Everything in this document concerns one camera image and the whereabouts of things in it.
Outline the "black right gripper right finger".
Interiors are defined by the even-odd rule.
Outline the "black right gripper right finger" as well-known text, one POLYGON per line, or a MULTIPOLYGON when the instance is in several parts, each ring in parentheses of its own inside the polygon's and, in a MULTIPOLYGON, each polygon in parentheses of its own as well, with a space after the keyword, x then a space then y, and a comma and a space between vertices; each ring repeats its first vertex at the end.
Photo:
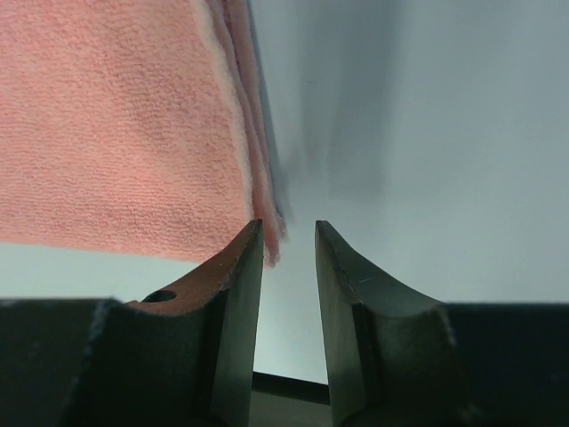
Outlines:
POLYGON ((326 221, 315 250, 334 425, 567 425, 566 304, 440 302, 326 221))

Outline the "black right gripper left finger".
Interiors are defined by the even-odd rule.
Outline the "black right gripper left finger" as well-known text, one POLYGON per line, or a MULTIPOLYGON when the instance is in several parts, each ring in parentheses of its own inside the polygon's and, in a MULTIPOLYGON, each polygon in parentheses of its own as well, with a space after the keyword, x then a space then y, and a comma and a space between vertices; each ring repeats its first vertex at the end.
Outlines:
POLYGON ((2 301, 2 425, 247 425, 262 269, 253 220, 141 301, 2 301))

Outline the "pink terry towel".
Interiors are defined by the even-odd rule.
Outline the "pink terry towel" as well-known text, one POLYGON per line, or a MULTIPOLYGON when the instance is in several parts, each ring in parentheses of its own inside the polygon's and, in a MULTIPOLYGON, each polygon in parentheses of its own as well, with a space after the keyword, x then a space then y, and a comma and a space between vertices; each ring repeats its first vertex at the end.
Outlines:
POLYGON ((272 266, 246 2, 2 2, 4 242, 202 262, 254 219, 272 266))

